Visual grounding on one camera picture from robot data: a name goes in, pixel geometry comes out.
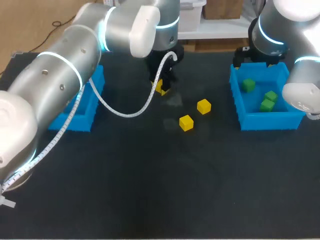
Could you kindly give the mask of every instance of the blue led light ring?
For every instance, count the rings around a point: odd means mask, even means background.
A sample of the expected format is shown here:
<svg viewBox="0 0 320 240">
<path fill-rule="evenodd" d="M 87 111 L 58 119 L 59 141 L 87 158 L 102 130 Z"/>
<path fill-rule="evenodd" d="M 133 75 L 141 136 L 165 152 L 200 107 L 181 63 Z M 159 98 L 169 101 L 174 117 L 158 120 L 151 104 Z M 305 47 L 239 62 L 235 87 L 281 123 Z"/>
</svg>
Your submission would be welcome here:
<svg viewBox="0 0 320 240">
<path fill-rule="evenodd" d="M 311 61 L 320 63 L 320 57 L 318 56 L 303 56 L 298 58 L 294 63 L 296 64 L 297 62 L 305 61 L 305 60 L 311 60 Z"/>
<path fill-rule="evenodd" d="M 180 16 L 173 23 L 170 23 L 168 25 L 156 26 L 156 29 L 168 29 L 168 28 L 171 28 L 171 27 L 173 27 L 174 25 L 176 25 L 179 22 L 179 19 L 180 19 Z"/>
<path fill-rule="evenodd" d="M 262 33 L 262 35 L 270 42 L 274 43 L 274 44 L 278 44 L 278 45 L 284 45 L 283 42 L 281 41 L 276 41 L 276 40 L 273 40 L 272 38 L 268 37 L 265 32 L 262 30 L 262 27 L 261 27 L 261 23 L 260 23 L 260 17 L 259 17 L 259 21 L 258 21 L 258 24 L 259 24 L 259 29 L 260 29 L 260 32 Z"/>
</svg>

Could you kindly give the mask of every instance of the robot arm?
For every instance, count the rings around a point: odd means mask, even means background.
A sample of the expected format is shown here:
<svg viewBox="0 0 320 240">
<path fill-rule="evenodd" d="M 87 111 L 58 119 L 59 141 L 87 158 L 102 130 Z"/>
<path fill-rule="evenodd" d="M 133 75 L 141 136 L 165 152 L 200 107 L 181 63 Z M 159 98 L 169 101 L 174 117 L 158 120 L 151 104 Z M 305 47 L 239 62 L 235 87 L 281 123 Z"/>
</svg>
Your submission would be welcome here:
<svg viewBox="0 0 320 240">
<path fill-rule="evenodd" d="M 0 186 L 33 158 L 39 137 L 87 83 L 103 52 L 145 58 L 171 49 L 179 14 L 179 0 L 84 5 L 61 38 L 0 91 Z"/>
<path fill-rule="evenodd" d="M 294 58 L 283 98 L 309 117 L 320 114 L 320 1 L 268 0 L 250 28 L 250 48 L 266 62 L 279 61 L 288 50 Z"/>
</svg>

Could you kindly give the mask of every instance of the black mat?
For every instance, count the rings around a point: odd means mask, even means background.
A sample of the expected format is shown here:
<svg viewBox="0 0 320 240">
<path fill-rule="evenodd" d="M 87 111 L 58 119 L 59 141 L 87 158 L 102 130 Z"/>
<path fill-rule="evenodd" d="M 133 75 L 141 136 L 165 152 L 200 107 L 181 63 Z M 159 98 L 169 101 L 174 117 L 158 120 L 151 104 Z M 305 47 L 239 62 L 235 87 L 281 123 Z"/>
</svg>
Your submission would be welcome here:
<svg viewBox="0 0 320 240">
<path fill-rule="evenodd" d="M 17 206 L 0 207 L 0 239 L 320 237 L 320 121 L 241 132 L 232 56 L 186 54 L 180 82 L 138 118 L 100 105 L 91 133 L 66 133 L 31 179 L 6 193 Z M 34 57 L 12 59 L 2 89 Z M 140 109 L 151 88 L 144 62 L 108 55 L 102 64 L 106 101 Z M 202 116 L 204 98 L 212 112 Z M 189 132 L 178 126 L 186 114 Z"/>
</svg>

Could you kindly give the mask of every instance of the blue bin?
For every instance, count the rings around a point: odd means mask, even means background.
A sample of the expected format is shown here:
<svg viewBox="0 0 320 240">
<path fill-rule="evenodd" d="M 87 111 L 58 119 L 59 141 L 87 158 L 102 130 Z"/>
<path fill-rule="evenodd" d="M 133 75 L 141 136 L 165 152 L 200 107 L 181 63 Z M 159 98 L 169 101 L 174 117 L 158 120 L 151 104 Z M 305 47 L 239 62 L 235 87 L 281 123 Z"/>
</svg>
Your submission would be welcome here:
<svg viewBox="0 0 320 240">
<path fill-rule="evenodd" d="M 92 75 L 92 81 L 94 82 L 96 89 L 101 95 L 105 85 L 103 66 L 99 65 L 96 68 L 94 74 Z M 65 108 L 63 113 L 61 113 L 53 121 L 53 123 L 49 127 L 49 130 L 59 131 L 61 129 L 61 127 L 67 120 L 68 115 L 75 104 L 75 100 L 76 100 L 76 97 L 74 97 L 74 99 L 70 102 L 70 104 Z M 98 103 L 99 103 L 99 99 L 95 95 L 90 83 L 87 82 L 85 85 L 84 93 L 82 95 L 82 99 L 79 104 L 79 107 L 67 130 L 79 131 L 79 132 L 90 132 L 91 126 L 95 119 Z"/>
<path fill-rule="evenodd" d="M 271 67 L 266 67 L 266 63 L 243 63 L 238 70 L 231 65 L 230 85 L 242 131 L 299 127 L 306 113 L 290 106 L 282 97 L 288 77 L 289 71 L 283 62 Z M 241 90 L 245 79 L 255 81 L 254 91 L 246 93 Z M 260 112 L 261 103 L 269 91 L 278 94 L 278 100 L 272 112 Z"/>
</svg>

